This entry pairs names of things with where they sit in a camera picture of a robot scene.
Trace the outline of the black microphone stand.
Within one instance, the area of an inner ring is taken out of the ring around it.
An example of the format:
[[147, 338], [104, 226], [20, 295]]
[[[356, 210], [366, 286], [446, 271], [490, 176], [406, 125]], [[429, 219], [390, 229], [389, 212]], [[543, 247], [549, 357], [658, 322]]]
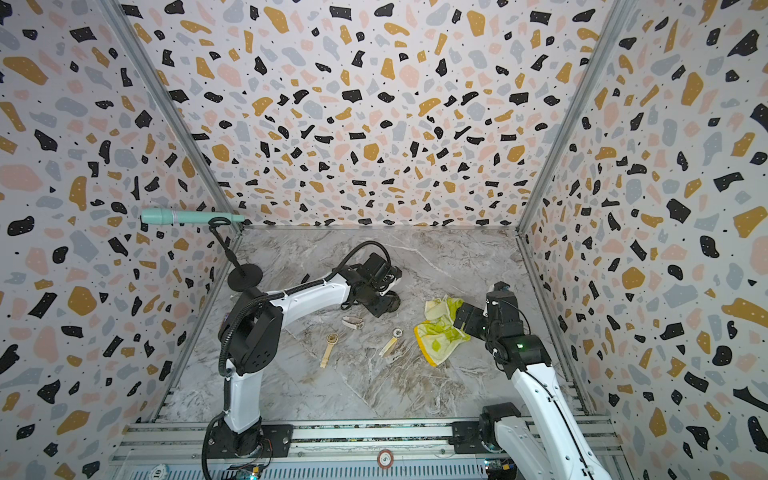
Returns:
[[256, 287], [263, 278], [263, 271], [260, 267], [252, 263], [241, 264], [237, 255], [230, 249], [218, 229], [223, 226], [231, 226], [232, 221], [223, 216], [214, 216], [208, 221], [210, 232], [218, 241], [224, 250], [227, 260], [233, 268], [228, 274], [227, 284], [235, 292], [244, 292], [250, 288]]

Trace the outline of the red white round sticker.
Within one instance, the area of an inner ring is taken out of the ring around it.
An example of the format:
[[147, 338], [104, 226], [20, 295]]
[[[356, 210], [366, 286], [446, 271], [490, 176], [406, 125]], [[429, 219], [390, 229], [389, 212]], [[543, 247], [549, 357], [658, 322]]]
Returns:
[[381, 450], [377, 455], [377, 464], [382, 470], [390, 469], [394, 464], [394, 455], [388, 449]]

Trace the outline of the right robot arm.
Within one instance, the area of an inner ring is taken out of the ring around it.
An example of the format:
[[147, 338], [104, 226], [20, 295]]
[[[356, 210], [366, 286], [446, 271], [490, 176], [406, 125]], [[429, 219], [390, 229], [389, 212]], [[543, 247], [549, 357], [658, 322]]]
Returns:
[[527, 318], [505, 282], [486, 294], [483, 308], [463, 304], [454, 326], [482, 341], [494, 365], [523, 400], [537, 429], [534, 439], [511, 402], [486, 406], [479, 417], [485, 448], [509, 455], [525, 479], [608, 479], [572, 414], [542, 340], [528, 333]]

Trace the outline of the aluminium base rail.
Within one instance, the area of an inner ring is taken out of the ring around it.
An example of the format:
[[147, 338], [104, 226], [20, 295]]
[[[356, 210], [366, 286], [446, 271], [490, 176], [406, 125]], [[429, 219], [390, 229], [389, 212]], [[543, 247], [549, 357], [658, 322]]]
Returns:
[[[512, 460], [479, 439], [470, 418], [282, 421], [294, 426], [284, 458], [210, 459], [212, 478], [263, 479], [487, 479], [510, 476]], [[200, 479], [203, 423], [146, 423], [128, 427], [111, 456], [110, 479]], [[382, 470], [377, 455], [394, 455]]]

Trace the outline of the black digital watch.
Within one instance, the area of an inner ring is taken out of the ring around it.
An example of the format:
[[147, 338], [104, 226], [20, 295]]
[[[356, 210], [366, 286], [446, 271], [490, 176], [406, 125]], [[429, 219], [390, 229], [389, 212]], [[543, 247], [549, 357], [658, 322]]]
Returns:
[[401, 299], [400, 299], [399, 295], [397, 293], [395, 293], [395, 292], [392, 292], [392, 291], [387, 292], [384, 295], [383, 300], [385, 300], [385, 302], [386, 302], [386, 312], [387, 313], [392, 313], [392, 312], [397, 311], [399, 309], [400, 305], [401, 305]]

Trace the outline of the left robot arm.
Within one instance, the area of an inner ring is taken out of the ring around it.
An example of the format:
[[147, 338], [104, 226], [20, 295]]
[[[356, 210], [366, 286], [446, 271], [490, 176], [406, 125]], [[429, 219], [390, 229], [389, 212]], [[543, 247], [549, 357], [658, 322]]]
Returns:
[[331, 307], [362, 306], [375, 317], [392, 313], [400, 306], [392, 288], [401, 278], [386, 247], [368, 240], [318, 279], [280, 291], [243, 290], [219, 331], [223, 408], [206, 428], [202, 457], [286, 457], [294, 426], [268, 424], [260, 410], [263, 371], [276, 358], [282, 329]]

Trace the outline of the yellow green white cloth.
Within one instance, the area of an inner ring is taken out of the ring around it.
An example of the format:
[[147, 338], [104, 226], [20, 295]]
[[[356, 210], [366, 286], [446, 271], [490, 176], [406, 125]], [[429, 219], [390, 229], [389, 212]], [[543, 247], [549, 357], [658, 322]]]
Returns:
[[432, 367], [445, 362], [455, 349], [471, 337], [454, 326], [458, 309], [464, 305], [460, 298], [443, 297], [425, 303], [425, 320], [414, 328], [419, 349]]

